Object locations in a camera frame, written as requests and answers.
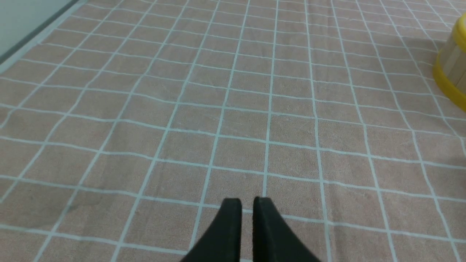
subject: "floor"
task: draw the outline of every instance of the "floor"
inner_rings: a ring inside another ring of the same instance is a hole
[[[5,261],[179,261],[268,196],[322,261],[466,260],[460,0],[89,0],[0,75]]]

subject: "wooden bucket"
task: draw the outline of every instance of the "wooden bucket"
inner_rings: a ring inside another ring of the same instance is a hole
[[[456,21],[437,55],[433,77],[442,92],[466,111],[466,13]]]

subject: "yellow rim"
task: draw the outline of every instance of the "yellow rim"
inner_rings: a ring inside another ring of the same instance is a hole
[[[449,80],[446,78],[443,73],[442,68],[440,67],[439,55],[437,55],[437,61],[435,62],[433,68],[433,77],[440,90],[459,108],[466,112],[466,95],[461,93]]]
[[[466,53],[466,13],[464,13],[457,21],[452,30],[453,39],[456,44]]]

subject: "fabric surface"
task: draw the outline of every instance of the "fabric surface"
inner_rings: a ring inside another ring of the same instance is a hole
[[[323,261],[466,260],[460,0],[90,0],[0,75],[2,261],[178,261],[225,197]]]

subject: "white wall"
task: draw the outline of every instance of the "white wall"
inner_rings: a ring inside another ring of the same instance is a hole
[[[0,55],[71,0],[0,0]]]

